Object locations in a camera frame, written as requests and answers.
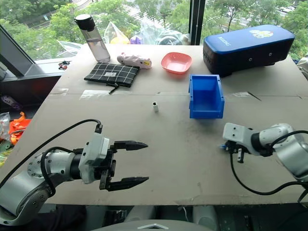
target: clear plastic bottle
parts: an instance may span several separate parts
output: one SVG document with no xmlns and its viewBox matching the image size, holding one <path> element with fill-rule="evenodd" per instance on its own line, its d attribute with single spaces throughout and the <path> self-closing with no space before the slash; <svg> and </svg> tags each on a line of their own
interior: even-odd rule
<svg viewBox="0 0 308 231">
<path fill-rule="evenodd" d="M 95 59 L 101 63 L 108 63 L 110 55 L 95 26 L 93 17 L 89 14 L 80 14 L 74 18 L 74 21 L 85 37 Z"/>
</svg>

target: table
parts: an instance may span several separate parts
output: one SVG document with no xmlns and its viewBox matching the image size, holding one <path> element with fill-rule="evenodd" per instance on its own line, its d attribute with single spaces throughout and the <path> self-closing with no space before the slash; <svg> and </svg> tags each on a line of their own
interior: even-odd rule
<svg viewBox="0 0 308 231">
<path fill-rule="evenodd" d="M 188 73 L 209 74 L 199 46 L 108 46 L 115 62 L 121 51 L 148 55 L 153 68 L 141 70 L 130 89 L 111 87 L 83 80 L 95 65 L 84 46 L 46 98 L 30 126 L 17 143 L 3 174 L 24 156 L 56 132 L 82 119 L 102 121 L 106 137 L 136 140 L 149 145 L 138 151 L 119 151 L 113 181 L 131 176 L 150 179 L 132 189 L 105 192 L 99 182 L 84 185 L 81 180 L 66 182 L 47 203 L 83 205 L 219 205 L 294 203 L 303 191 L 289 187 L 271 196 L 250 193 L 231 173 L 229 155 L 219 149 L 223 126 L 227 122 L 257 130 L 277 122 L 308 129 L 308 82 L 290 58 L 274 66 L 258 67 L 223 78 L 225 96 L 223 119 L 189 119 L 188 77 L 169 78 L 160 67 L 161 58 L 170 51 L 190 55 L 193 64 Z M 239 92 L 250 92 L 244 96 Z M 159 113 L 152 102 L 157 101 Z M 51 146 L 83 147 L 93 133 L 94 124 L 84 124 L 54 140 Z M 270 191 L 293 177 L 277 157 L 246 155 L 245 163 L 235 163 L 243 182 L 259 191 Z"/>
</svg>

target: blue plastic bin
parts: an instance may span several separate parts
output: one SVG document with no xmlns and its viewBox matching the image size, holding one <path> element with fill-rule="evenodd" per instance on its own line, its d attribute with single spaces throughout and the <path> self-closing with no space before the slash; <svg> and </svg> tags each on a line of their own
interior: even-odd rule
<svg viewBox="0 0 308 231">
<path fill-rule="evenodd" d="M 190 75 L 190 118 L 222 118 L 225 100 L 219 75 Z"/>
</svg>

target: logo on blue case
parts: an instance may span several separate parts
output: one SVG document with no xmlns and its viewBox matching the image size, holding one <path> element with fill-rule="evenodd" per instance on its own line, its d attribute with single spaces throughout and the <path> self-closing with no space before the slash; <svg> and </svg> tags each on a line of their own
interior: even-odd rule
<svg viewBox="0 0 308 231">
<path fill-rule="evenodd" d="M 226 46 L 231 46 L 231 44 L 228 43 L 228 41 L 226 41 L 223 37 L 218 37 L 218 39 L 222 41 Z"/>
<path fill-rule="evenodd" d="M 262 30 L 262 31 L 260 31 L 260 30 L 250 30 L 249 32 L 252 33 L 252 35 L 255 36 L 258 39 L 268 38 L 268 37 L 273 36 L 273 34 L 274 34 L 274 32 L 268 31 L 268 30 Z"/>
</svg>

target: blue case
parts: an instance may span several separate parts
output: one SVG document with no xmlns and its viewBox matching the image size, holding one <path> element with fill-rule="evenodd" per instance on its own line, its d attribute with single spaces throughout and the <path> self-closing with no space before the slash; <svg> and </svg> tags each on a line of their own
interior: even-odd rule
<svg viewBox="0 0 308 231">
<path fill-rule="evenodd" d="M 225 100 L 218 75 L 189 75 L 190 118 L 222 118 Z"/>
<path fill-rule="evenodd" d="M 262 25 L 204 39 L 203 60 L 213 74 L 221 77 L 233 71 L 273 65 L 284 60 L 294 34 L 278 26 Z"/>
</svg>

